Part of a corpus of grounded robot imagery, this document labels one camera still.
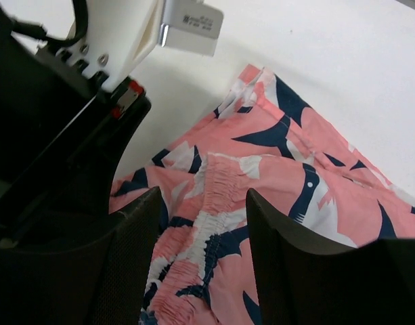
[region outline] white surface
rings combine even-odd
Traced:
[[[73,55],[67,63],[73,65],[85,59],[89,62],[83,71],[87,78],[99,70],[106,71],[109,78],[102,88],[114,91],[157,44],[163,3],[163,0],[87,0],[87,36],[70,48]],[[89,46],[85,55],[79,51],[84,43]],[[105,66],[97,62],[104,54],[108,56]]]
[[[69,0],[3,0],[64,35]],[[133,76],[152,111],[117,176],[134,171],[268,66],[394,183],[415,196],[415,11],[394,0],[206,0],[224,11],[214,58],[157,47]]]

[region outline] red component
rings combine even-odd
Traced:
[[[111,115],[112,115],[113,118],[118,120],[123,114],[122,114],[120,108],[118,106],[116,106],[113,109],[111,109]]]
[[[140,85],[138,85],[138,83],[136,82],[136,81],[134,81],[134,80],[132,80],[130,83],[129,83],[129,87],[134,91],[134,92],[136,92],[138,95],[141,95],[143,92],[144,92],[144,88],[143,87],[141,87]]]

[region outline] screw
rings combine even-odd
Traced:
[[[108,63],[108,54],[102,54],[98,59],[97,62],[100,66],[105,66]]]
[[[89,49],[88,44],[84,44],[84,45],[81,46],[81,48],[79,49],[79,51],[80,51],[81,54],[84,54],[85,55],[85,54],[88,53],[88,49]]]

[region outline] patterned fabric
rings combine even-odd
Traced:
[[[249,188],[349,246],[415,237],[415,207],[399,190],[273,72],[254,66],[216,110],[114,183],[111,212],[154,186],[162,191],[162,234],[140,324],[261,324]]]

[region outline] crumpled cloth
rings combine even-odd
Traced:
[[[349,246],[415,237],[415,207],[401,191],[266,68],[247,66],[217,109],[114,182],[110,212],[154,186],[162,192],[161,235],[140,324],[261,324],[249,188]]]

